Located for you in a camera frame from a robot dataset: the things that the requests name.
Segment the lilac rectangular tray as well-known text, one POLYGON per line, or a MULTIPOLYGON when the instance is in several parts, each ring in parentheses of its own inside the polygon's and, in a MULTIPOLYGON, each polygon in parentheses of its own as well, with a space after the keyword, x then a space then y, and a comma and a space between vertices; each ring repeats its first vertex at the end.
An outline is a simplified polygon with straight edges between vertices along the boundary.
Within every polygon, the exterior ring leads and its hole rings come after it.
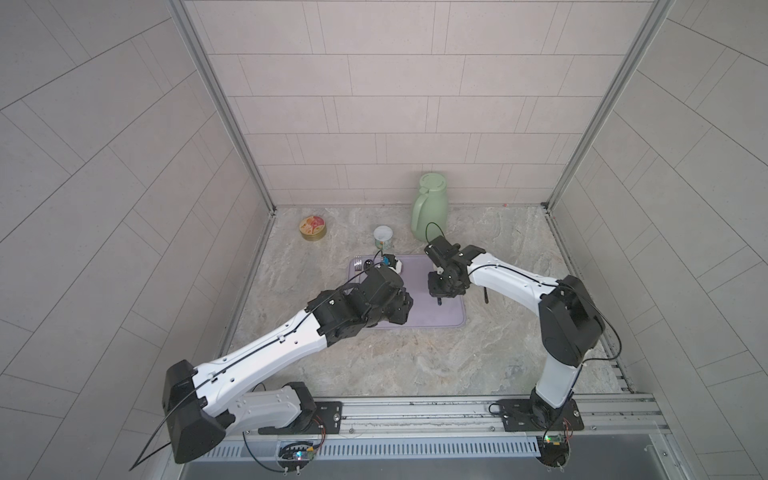
POLYGON ((454 328, 465 324, 466 310, 462 297, 446 298, 438 304, 437 299, 430 296, 428 273, 434 270, 434 266, 425 254, 402 255, 397 259, 402 263, 400 276, 414 304, 404 325, 381 321, 376 329, 454 328))

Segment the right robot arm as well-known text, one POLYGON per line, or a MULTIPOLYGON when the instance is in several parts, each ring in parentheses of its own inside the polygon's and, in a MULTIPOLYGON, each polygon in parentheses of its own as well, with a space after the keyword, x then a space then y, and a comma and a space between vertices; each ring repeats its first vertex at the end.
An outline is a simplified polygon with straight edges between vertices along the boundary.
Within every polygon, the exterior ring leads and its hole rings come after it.
POLYGON ((428 243, 425 253, 437 267, 428 275, 432 297, 454 298, 476 285, 538 316, 547 358, 531 392, 528 415, 540 428, 552 425, 570 400, 587 354, 605 331, 605 320, 582 281, 572 275, 562 279, 537 275, 480 247, 461 247, 443 236, 428 243))

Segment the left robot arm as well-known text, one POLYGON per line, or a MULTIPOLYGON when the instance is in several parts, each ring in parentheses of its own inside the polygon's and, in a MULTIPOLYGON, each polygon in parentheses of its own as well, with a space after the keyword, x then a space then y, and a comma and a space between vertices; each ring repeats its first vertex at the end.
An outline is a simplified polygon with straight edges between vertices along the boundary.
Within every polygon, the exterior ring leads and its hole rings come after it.
POLYGON ((208 453, 229 434, 267 428, 303 430, 316 406, 306 386, 256 391, 258 383, 306 356, 381 321, 403 325, 413 305, 400 275, 374 265, 361 282, 325 290, 278 328, 221 358, 181 360, 165 374, 164 423, 176 463, 208 453))

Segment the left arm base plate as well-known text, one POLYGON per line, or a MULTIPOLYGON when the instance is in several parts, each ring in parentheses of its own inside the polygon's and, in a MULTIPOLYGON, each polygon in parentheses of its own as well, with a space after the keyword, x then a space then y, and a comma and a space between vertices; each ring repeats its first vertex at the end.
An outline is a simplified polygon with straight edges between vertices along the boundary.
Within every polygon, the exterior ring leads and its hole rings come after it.
POLYGON ((339 401, 320 401, 315 403, 312 414, 302 412, 290 425, 282 428, 262 427, 259 435, 319 435, 338 434, 342 420, 344 404, 339 401))

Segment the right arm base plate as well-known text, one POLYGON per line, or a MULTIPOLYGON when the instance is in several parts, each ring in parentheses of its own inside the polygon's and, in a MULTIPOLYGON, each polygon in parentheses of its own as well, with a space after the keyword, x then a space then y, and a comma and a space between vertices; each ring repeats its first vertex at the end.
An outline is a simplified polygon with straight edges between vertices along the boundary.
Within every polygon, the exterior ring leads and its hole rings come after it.
POLYGON ((582 431, 584 422, 576 401, 571 398, 554 408, 543 400, 500 399, 488 407, 491 415, 499 417, 506 432, 582 431))

